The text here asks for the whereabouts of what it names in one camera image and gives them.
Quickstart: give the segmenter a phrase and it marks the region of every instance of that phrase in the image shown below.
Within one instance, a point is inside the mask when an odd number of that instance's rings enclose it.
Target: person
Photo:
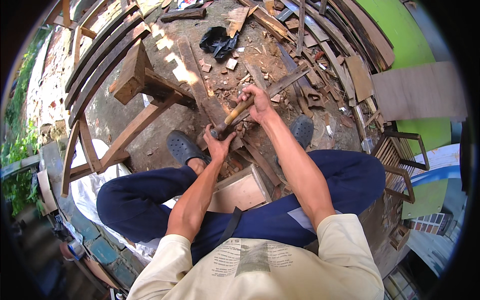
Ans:
[[[219,141],[208,125],[208,157],[173,131],[167,147],[183,167],[119,177],[98,193],[105,225],[157,248],[127,299],[383,299],[357,217],[382,195],[382,164],[353,151],[306,153],[311,119],[301,115],[289,129],[255,85],[237,102],[250,94],[250,114],[270,138],[293,194],[245,212],[207,212],[235,133]],[[173,209],[163,205],[177,195]],[[303,248],[316,239],[318,256]]]

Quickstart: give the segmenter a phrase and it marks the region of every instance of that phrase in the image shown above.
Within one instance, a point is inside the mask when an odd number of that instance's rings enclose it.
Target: hammer head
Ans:
[[[225,129],[227,129],[227,126],[225,124],[225,122],[222,122],[221,124],[219,124],[217,127],[213,128],[210,130],[210,134],[216,138],[217,140],[223,140],[223,132],[225,131]]]

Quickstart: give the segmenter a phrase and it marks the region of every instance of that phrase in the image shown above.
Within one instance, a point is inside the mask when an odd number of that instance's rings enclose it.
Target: navy blue pants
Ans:
[[[308,155],[325,176],[333,206],[341,213],[359,215],[382,195],[385,170],[377,158],[341,150],[316,150]],[[196,178],[188,166],[115,178],[105,183],[98,193],[98,215],[105,225],[133,242],[161,238],[167,231],[171,211],[163,203],[183,194]],[[300,211],[299,207],[297,198],[291,194],[245,211],[232,237],[267,239],[304,247],[317,236],[289,214]],[[192,243],[194,264],[215,248],[231,216],[206,212]]]

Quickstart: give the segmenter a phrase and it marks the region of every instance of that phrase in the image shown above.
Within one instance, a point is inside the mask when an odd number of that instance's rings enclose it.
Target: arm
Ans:
[[[336,214],[325,177],[273,109],[267,93],[251,84],[237,101],[246,101],[249,94],[255,95],[255,105],[249,108],[251,116],[265,129],[293,193],[317,228],[323,219]]]
[[[205,216],[220,168],[227,157],[230,142],[236,133],[232,132],[224,141],[216,140],[210,134],[211,124],[205,129],[204,139],[207,142],[212,162],[198,176],[197,180],[180,197],[168,217],[168,234],[178,234],[190,242],[200,230]]]

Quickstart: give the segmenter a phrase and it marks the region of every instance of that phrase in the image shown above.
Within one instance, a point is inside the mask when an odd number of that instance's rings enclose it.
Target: black strap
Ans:
[[[237,225],[240,221],[240,216],[241,216],[241,209],[238,207],[235,207],[233,210],[232,218],[230,221],[228,221],[227,227],[223,231],[222,236],[218,240],[217,244],[215,245],[215,248],[218,247],[221,243],[225,242],[229,238],[232,237],[233,232],[235,231],[235,228],[237,228]]]

